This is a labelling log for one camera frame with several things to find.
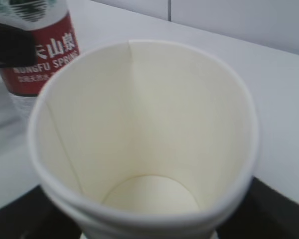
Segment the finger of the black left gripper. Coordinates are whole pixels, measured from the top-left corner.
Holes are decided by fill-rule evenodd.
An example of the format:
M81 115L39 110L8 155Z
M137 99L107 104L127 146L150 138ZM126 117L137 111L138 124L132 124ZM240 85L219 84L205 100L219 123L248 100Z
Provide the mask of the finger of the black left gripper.
M0 68L27 67L35 63L32 33L0 23Z

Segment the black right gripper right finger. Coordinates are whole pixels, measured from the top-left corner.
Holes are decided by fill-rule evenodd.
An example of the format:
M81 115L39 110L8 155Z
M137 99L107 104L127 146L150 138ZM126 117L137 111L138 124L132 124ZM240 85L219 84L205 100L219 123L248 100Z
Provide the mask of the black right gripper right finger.
M237 210L216 231L220 239L299 239L299 204L255 177Z

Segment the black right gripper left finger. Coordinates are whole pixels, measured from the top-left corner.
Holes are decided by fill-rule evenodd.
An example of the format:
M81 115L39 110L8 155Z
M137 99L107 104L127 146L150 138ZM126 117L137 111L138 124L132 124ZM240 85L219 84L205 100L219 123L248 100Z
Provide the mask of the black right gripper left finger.
M78 239L81 233L39 186L0 209L0 239Z

